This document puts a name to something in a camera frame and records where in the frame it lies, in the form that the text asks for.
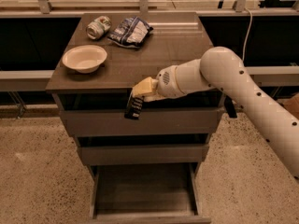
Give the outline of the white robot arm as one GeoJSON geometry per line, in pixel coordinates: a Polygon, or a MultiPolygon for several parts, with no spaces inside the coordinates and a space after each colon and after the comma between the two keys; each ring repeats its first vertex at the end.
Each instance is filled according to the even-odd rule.
{"type": "Polygon", "coordinates": [[[218,89],[242,106],[243,112],[294,177],[299,176],[299,119],[262,91],[243,61],[230,49],[215,47],[202,58],[162,69],[155,78],[136,84],[130,98],[143,102],[177,99],[218,89]]]}

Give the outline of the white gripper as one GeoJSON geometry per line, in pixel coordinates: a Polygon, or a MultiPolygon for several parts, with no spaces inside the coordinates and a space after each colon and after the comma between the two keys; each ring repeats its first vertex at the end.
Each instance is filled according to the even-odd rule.
{"type": "Polygon", "coordinates": [[[133,86],[132,94],[134,97],[144,97],[144,102],[160,101],[166,98],[176,99],[184,96],[179,89],[176,80],[176,65],[171,65],[162,69],[156,79],[147,77],[133,86]]]}

